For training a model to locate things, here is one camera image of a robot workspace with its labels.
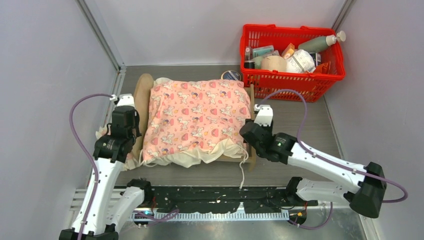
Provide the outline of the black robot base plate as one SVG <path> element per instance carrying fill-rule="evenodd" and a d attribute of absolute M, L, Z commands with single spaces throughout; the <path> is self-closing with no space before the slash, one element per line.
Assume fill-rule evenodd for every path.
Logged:
<path fill-rule="evenodd" d="M 235 213 L 244 207 L 247 214 L 258 214 L 317 205 L 317 200 L 305 202 L 277 186 L 153 186 L 139 207 L 181 214 Z"/>

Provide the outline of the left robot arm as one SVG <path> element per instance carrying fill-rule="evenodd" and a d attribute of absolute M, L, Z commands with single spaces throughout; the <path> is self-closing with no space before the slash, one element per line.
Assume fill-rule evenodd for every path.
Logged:
<path fill-rule="evenodd" d="M 154 199 L 151 183 L 133 179 L 123 195 L 110 208 L 116 180 L 127 154 L 139 137 L 138 112 L 133 106 L 116 107 L 109 124 L 110 134 L 103 135 L 94 145 L 92 162 L 94 179 L 89 183 L 79 214 L 69 229 L 59 235 L 61 240 L 117 240 L 124 224 L 138 207 L 148 207 Z"/>

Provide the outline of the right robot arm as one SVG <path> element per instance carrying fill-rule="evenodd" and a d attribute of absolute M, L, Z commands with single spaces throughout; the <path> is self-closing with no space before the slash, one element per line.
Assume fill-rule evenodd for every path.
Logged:
<path fill-rule="evenodd" d="M 379 217 L 387 189 L 387 184 L 381 180 L 384 171 L 379 164 L 370 162 L 362 165 L 343 161 L 289 134 L 272 134 L 252 121 L 248 121 L 239 133 L 259 157 L 303 168 L 328 179 L 312 181 L 292 177 L 285 192 L 285 198 L 291 205 L 315 200 L 342 203 L 365 217 Z"/>

